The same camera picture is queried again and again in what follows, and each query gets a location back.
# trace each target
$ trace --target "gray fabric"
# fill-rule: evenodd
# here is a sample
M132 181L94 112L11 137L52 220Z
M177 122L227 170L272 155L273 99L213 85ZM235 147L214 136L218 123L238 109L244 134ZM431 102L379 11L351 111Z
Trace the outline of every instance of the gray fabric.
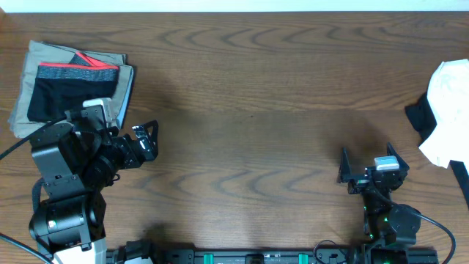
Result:
M74 79L83 81L113 81L118 74L117 70L84 70L70 67L39 66L38 78L48 79Z
M44 125L42 122L31 122L27 117L39 63L69 63L77 51L78 50L75 50L74 48L30 41L29 52L26 53L23 73L21 74L20 94L10 118L8 119L10 130L16 137L23 138ZM119 112L126 111L127 109L126 107L123 107L122 103L125 98L125 93L128 87L130 87L130 82L132 81L131 76L133 73L133 68L125 65L126 56L124 54L98 53L94 51L85 51L84 53L93 59L100 60L101 62L105 62L110 65L117 65L119 67L119 78L116 92L111 98L111 107L114 113L116 113L116 117L118 114L121 116L121 113ZM117 125L117 127L120 128L121 124L122 121L113 125Z

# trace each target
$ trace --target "white cloth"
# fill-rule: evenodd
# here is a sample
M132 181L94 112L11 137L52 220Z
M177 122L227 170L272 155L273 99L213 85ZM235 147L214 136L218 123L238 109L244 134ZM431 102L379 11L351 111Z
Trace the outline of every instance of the white cloth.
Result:
M419 147L435 165L449 161L469 167L469 60L443 62L433 73L427 99L437 126Z

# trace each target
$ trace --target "white wall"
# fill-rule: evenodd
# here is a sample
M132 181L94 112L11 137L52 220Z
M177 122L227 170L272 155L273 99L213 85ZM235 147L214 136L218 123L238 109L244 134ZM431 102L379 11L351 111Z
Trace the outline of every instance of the white wall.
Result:
M0 0L5 12L469 11L469 0Z

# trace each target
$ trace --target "brown wood tabletop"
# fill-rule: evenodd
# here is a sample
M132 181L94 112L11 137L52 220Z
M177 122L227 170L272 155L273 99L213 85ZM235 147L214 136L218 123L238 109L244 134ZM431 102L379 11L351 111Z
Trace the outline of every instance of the brown wood tabletop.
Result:
M432 165L404 107L442 61L469 56L467 12L9 14L0 32L0 150L30 40L128 54L125 129L157 119L160 155L103 190L109 248L312 248L366 239L363 203L336 182L342 147L370 166L391 142L410 165L394 200L447 226L469 263L468 207ZM0 162L0 232L29 236L40 174L29 144ZM422 221L443 261L448 236ZM0 243L0 263L38 263Z

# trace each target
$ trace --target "green indicator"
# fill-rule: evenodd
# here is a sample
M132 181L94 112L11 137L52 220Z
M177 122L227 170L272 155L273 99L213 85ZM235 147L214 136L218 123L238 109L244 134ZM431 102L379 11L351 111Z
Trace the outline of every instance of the green indicator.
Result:
M204 255L204 264L213 264L213 254Z
M307 254L300 254L298 255L298 264L308 264L308 255Z

